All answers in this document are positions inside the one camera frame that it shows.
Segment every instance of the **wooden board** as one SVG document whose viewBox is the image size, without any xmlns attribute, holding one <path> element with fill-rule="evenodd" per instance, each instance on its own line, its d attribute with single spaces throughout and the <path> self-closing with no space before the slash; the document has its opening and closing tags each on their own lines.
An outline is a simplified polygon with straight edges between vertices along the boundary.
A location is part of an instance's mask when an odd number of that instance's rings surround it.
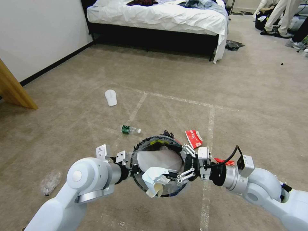
<svg viewBox="0 0 308 231">
<path fill-rule="evenodd" d="M 27 94 L 10 70 L 0 59 L 0 95 L 9 102 L 19 106 L 38 109 L 35 102 Z"/>
</svg>

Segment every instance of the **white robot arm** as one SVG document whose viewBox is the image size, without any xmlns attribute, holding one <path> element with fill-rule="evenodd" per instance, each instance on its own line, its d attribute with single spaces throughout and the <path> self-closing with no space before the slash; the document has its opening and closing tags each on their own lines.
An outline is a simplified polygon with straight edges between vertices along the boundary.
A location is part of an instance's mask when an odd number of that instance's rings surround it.
<svg viewBox="0 0 308 231">
<path fill-rule="evenodd" d="M 235 152 L 241 156 L 234 165 L 225 165 Z M 198 150 L 200 172 L 211 170 L 209 179 L 224 186 L 248 202 L 259 205 L 280 219 L 289 231 L 308 230 L 308 192 L 292 189 L 280 182 L 277 176 L 262 168 L 254 168 L 251 156 L 243 155 L 238 146 L 225 163 L 210 164 L 207 148 Z"/>
<path fill-rule="evenodd" d="M 112 194 L 115 184 L 130 175 L 123 162 L 125 151 L 119 153 L 122 157 L 118 157 L 116 163 L 105 159 L 109 154 L 109 147 L 104 144 L 96 148 L 96 158 L 75 162 L 59 193 L 42 205 L 25 231 L 76 230 L 86 213 L 87 203 Z"/>
<path fill-rule="evenodd" d="M 229 164 L 237 150 L 241 154 L 239 160 Z M 75 162 L 62 189 L 42 205 L 25 231 L 76 230 L 88 202 L 113 193 L 115 184 L 139 173 L 138 166 L 126 168 L 125 151 L 117 154 L 114 163 L 106 161 L 109 154 L 108 146 L 102 145 L 96 148 L 96 158 Z M 308 230 L 308 192 L 292 189 L 269 171 L 255 168 L 252 158 L 243 155 L 238 146 L 227 160 L 218 164 L 211 162 L 206 147 L 199 148 L 197 153 L 184 144 L 181 156 L 185 160 L 184 171 L 165 175 L 178 185 L 197 177 L 212 180 L 215 185 L 226 187 L 248 202 L 263 207 L 278 217 L 289 231 Z"/>
</svg>

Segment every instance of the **green bottle label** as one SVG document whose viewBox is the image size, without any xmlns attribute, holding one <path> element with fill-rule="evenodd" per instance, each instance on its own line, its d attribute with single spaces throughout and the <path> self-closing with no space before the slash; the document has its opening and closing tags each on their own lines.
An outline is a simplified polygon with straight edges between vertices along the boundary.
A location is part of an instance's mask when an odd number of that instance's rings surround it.
<svg viewBox="0 0 308 231">
<path fill-rule="evenodd" d="M 128 134 L 129 128 L 130 128 L 130 126 L 123 125 L 123 126 L 122 126 L 122 133 Z"/>
</svg>

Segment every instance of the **white wall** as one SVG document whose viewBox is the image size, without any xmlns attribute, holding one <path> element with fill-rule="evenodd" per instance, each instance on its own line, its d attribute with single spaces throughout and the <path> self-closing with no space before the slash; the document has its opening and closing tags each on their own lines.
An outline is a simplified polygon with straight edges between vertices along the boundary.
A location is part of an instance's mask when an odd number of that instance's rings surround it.
<svg viewBox="0 0 308 231">
<path fill-rule="evenodd" d="M 261 0 L 235 0 L 234 8 L 239 10 L 255 11 Z"/>
<path fill-rule="evenodd" d="M 0 58 L 19 82 L 91 41 L 80 0 L 0 1 Z"/>
</svg>

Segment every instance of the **bed leg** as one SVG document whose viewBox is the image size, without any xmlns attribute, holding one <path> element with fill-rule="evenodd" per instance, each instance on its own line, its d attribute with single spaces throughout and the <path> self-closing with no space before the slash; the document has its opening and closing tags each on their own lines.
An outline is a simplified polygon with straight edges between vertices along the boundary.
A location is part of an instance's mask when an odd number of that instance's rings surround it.
<svg viewBox="0 0 308 231">
<path fill-rule="evenodd" d="M 212 61 L 213 54 L 214 54 L 214 51 L 215 51 L 215 47 L 213 47 L 213 49 L 210 49 L 210 50 L 211 50 L 211 55 L 210 55 L 209 62 L 211 62 L 211 61 Z"/>
<path fill-rule="evenodd" d="M 210 56 L 209 62 L 211 62 L 211 61 L 212 61 L 212 58 L 213 58 L 213 53 L 211 53 L 211 56 Z"/>
</svg>

